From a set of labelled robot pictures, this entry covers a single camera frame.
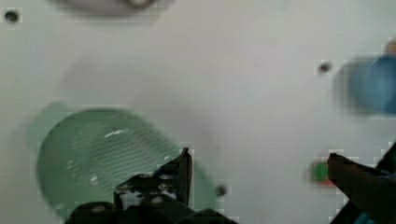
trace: white table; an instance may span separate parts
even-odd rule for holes
[[[35,180],[40,142],[26,136],[56,102],[156,120],[231,188],[223,212],[247,224],[328,223],[345,197],[312,186],[307,165],[344,149],[374,166],[396,139],[393,118],[351,112],[335,81],[395,35],[394,1],[176,0],[150,24],[46,0],[0,7],[22,18],[0,24],[1,223],[59,223]]]

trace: blue ball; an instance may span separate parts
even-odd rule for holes
[[[384,55],[355,68],[350,89],[364,107],[377,112],[396,113],[396,55]]]

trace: green button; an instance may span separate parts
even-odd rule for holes
[[[320,162],[314,167],[314,179],[317,181],[326,180],[328,173],[328,167],[326,162]]]

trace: black screw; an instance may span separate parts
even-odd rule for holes
[[[216,195],[218,197],[222,197],[227,194],[227,187],[224,185],[220,185],[216,188]]]
[[[17,22],[20,19],[20,14],[17,11],[15,11],[15,10],[9,10],[4,15],[4,18],[9,23],[15,23],[15,22]]]
[[[329,72],[330,70],[332,70],[332,64],[329,63],[329,62],[322,63],[322,64],[319,66],[319,68],[318,68],[318,71],[319,71],[321,74],[325,74],[325,73]]]

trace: green mesh strainer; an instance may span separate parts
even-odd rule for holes
[[[181,147],[137,115],[86,110],[50,131],[39,152],[37,178],[49,205],[68,217],[83,203],[112,202],[118,184],[154,172],[180,152]]]

